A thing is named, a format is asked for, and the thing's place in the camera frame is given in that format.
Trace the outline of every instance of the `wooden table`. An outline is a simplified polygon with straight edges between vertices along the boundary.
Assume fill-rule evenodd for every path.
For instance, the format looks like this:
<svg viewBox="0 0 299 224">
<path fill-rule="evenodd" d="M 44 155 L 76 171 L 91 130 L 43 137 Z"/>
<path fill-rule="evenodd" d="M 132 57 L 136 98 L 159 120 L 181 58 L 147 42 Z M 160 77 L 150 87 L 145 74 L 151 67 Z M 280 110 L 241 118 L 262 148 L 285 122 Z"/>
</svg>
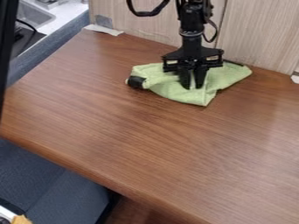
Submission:
<svg viewBox="0 0 299 224">
<path fill-rule="evenodd" d="M 299 86 L 254 74 L 208 108 L 124 84 L 173 47 L 83 31 L 7 91 L 2 136 L 181 223 L 299 223 Z"/>
</svg>

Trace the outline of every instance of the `black frame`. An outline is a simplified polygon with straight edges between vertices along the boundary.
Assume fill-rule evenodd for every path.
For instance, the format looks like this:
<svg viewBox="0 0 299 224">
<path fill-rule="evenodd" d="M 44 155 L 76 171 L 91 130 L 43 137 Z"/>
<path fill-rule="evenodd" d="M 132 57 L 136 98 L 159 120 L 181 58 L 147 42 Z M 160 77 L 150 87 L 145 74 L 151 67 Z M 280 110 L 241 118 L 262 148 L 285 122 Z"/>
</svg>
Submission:
<svg viewBox="0 0 299 224">
<path fill-rule="evenodd" d="M 0 0 L 0 117 L 3 109 L 18 0 Z"/>
</svg>

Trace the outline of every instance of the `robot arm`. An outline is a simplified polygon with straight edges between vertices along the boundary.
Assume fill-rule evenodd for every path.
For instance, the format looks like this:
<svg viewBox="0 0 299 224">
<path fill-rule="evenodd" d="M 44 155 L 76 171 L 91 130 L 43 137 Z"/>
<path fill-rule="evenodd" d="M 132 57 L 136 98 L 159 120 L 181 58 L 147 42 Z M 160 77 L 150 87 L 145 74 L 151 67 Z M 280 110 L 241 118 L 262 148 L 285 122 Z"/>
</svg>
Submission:
<svg viewBox="0 0 299 224">
<path fill-rule="evenodd" d="M 127 0 L 129 9 L 138 17 L 158 15 L 169 2 L 170 0 L 163 0 L 153 11 L 136 12 L 132 0 Z M 210 0 L 176 0 L 176 4 L 183 45 L 177 51 L 162 57 L 163 70 L 178 74 L 181 85 L 186 89 L 190 88 L 191 77 L 194 76 L 196 88 L 201 88 L 207 71 L 212 67 L 223 66 L 223 50 L 202 46 L 202 37 L 206 42 L 212 43 L 218 36 L 217 25 L 210 19 L 213 5 Z M 205 24 L 212 25 L 216 30 L 211 39 L 205 36 Z"/>
</svg>

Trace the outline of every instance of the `wall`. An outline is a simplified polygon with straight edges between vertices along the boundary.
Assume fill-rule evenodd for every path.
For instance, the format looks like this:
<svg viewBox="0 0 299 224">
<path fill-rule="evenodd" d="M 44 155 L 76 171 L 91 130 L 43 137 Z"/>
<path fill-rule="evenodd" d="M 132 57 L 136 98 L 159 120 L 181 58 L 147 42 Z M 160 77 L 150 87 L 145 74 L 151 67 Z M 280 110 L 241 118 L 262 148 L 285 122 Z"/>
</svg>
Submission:
<svg viewBox="0 0 299 224">
<path fill-rule="evenodd" d="M 295 72 L 299 73 L 299 63 L 297 65 L 297 68 L 295 69 Z"/>
<path fill-rule="evenodd" d="M 218 47 L 229 60 L 292 74 L 299 61 L 299 1 L 228 0 Z"/>
<path fill-rule="evenodd" d="M 150 11 L 161 3 L 134 1 L 142 11 Z M 285 74 L 294 72 L 299 61 L 299 0 L 212 2 L 215 4 L 212 20 L 222 25 L 217 47 L 226 51 L 226 59 Z M 92 20 L 94 15 L 101 14 L 113 19 L 115 29 L 172 46 L 181 45 L 174 0 L 159 16 L 144 18 L 135 17 L 126 0 L 90 0 L 90 6 Z M 212 36 L 213 29 L 208 27 L 206 32 Z"/>
<path fill-rule="evenodd" d="M 134 0 L 138 11 L 151 11 L 161 0 Z M 215 5 L 213 21 L 219 25 L 225 5 L 225 0 L 212 0 Z M 179 21 L 177 20 L 177 10 L 175 1 L 170 1 L 169 5 L 156 17 L 136 17 L 128 9 L 126 0 L 90 0 L 91 20 L 94 16 L 102 16 L 113 19 L 114 28 L 126 33 L 152 39 L 172 46 L 181 45 L 181 37 L 178 35 Z M 214 30 L 207 27 L 207 34 L 213 35 Z"/>
</svg>

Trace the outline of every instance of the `green cloth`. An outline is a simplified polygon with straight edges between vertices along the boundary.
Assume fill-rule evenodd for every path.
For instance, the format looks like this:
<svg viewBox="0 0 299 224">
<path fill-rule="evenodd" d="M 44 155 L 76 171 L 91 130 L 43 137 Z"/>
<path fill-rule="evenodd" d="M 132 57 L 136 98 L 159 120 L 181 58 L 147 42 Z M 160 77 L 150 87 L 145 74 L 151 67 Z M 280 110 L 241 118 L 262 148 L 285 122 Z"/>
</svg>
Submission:
<svg viewBox="0 0 299 224">
<path fill-rule="evenodd" d="M 177 75 L 164 73 L 162 63 L 134 66 L 131 75 L 145 78 L 143 88 L 150 89 L 162 97 L 176 102 L 207 106 L 218 90 L 232 86 L 251 73 L 246 66 L 224 63 L 223 67 L 211 68 L 208 71 L 202 88 L 196 89 L 193 79 L 190 90 L 181 86 Z"/>
</svg>

